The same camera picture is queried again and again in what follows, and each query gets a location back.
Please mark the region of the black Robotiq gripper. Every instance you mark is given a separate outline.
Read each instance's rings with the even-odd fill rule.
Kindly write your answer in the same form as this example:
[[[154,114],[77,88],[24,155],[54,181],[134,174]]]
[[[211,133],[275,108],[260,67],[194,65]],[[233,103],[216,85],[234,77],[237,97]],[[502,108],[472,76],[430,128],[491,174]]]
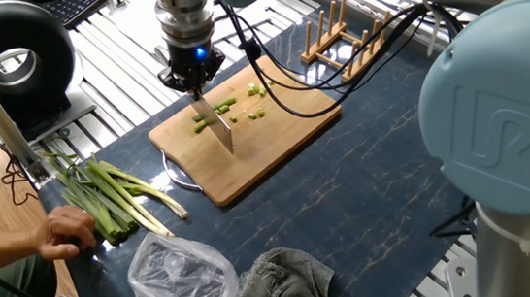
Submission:
[[[211,81],[225,61],[225,55],[210,41],[191,48],[169,46],[170,67],[157,74],[162,84],[194,101],[200,99],[205,84]]]

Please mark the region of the person's left hand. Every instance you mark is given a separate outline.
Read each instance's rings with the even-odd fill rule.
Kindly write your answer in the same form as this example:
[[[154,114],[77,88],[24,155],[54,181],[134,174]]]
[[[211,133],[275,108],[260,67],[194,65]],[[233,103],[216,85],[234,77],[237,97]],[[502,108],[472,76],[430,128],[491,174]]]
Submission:
[[[94,217],[75,206],[60,206],[30,233],[30,243],[47,260],[73,259],[94,248]]]

